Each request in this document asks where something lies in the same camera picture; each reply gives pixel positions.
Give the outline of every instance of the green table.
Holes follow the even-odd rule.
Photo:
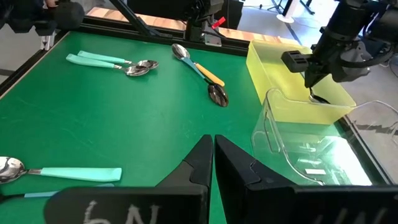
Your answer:
[[[79,50],[159,61],[142,77],[65,60]],[[204,134],[222,134],[252,154],[251,133],[261,104],[246,58],[189,49],[191,58],[225,83],[230,103],[215,105],[206,83],[172,56],[169,45],[79,32],[69,33],[0,99],[0,155],[27,168],[122,167],[117,186],[155,186]],[[282,155],[271,168],[298,184]],[[95,182],[26,175],[0,186],[19,194],[96,185]],[[213,174],[210,222],[225,223]],[[44,223],[45,198],[0,204],[2,223]]]

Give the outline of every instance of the floor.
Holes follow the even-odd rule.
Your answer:
[[[83,2],[86,11],[94,5],[112,7],[105,0],[93,1],[80,0],[80,2]],[[289,27],[276,18],[277,12],[275,9],[267,10],[267,8],[273,6],[272,0],[246,0],[238,29],[296,39],[302,45],[309,47],[320,38],[319,29],[321,26],[327,25],[337,4],[334,0],[313,0],[311,8],[315,11],[315,15],[310,15],[299,4],[294,12],[295,22]],[[0,30],[0,43],[0,68],[16,70],[39,49],[40,38],[33,29],[28,34],[17,35],[6,25]],[[398,73],[398,66],[391,66],[392,68],[380,65],[374,66],[368,76],[359,78],[354,82],[342,83],[342,85],[358,105],[367,101],[381,100],[398,109],[398,77],[392,72],[393,69]],[[0,70],[0,83],[5,78],[7,77],[2,76]],[[370,109],[367,116],[376,119],[381,114],[377,110]]]

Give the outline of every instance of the teal handle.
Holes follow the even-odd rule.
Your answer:
[[[199,74],[201,76],[202,79],[205,79],[205,77],[203,76],[203,74],[197,69],[197,67],[193,64],[192,60],[187,58],[187,57],[183,57],[181,58],[181,60],[183,62],[185,62],[187,65],[191,66],[191,68],[194,69],[194,71],[197,72],[197,74]]]
[[[99,54],[93,54],[85,51],[79,51],[77,54],[78,56],[85,57],[85,58],[91,58],[95,60],[101,60],[103,62],[112,62],[112,63],[125,63],[125,59],[123,58],[117,58],[117,57],[110,57],[110,56],[105,56],[105,55],[99,55]]]
[[[120,180],[122,168],[43,168],[40,175],[76,180],[110,182]]]
[[[104,67],[104,68],[113,68],[114,64],[109,62],[102,62],[100,60],[94,60],[90,58],[84,58],[77,55],[69,54],[67,56],[67,60],[71,63],[75,63],[78,65],[87,65],[87,66],[94,66],[94,67]]]
[[[114,187],[114,184],[100,184],[95,187]],[[27,197],[51,197],[58,192],[59,192],[59,190],[56,190],[53,192],[28,193],[28,194],[25,194],[24,197],[25,198],[27,198]]]

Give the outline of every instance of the yellow container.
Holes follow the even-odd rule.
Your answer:
[[[310,54],[309,48],[300,45],[269,43],[254,40],[250,43],[246,65],[256,87],[261,103],[271,88],[278,88],[290,100],[309,102],[310,90],[304,87],[304,78],[300,73],[292,73],[287,69],[280,57],[285,51],[299,50],[303,54]],[[329,74],[319,81],[313,88],[314,94],[328,100],[333,105],[356,106],[355,101]],[[306,114],[286,111],[287,114],[274,114],[275,120],[294,123],[331,124],[340,119],[344,113],[330,113],[321,107]]]

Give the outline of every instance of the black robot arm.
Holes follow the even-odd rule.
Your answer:
[[[336,82],[350,82],[370,72],[369,67],[392,57],[398,42],[396,1],[341,1],[322,36],[312,46],[312,54],[284,52],[282,60],[291,72],[305,72],[305,87],[311,88],[331,73]],[[381,40],[389,45],[386,53],[371,57],[358,38]]]

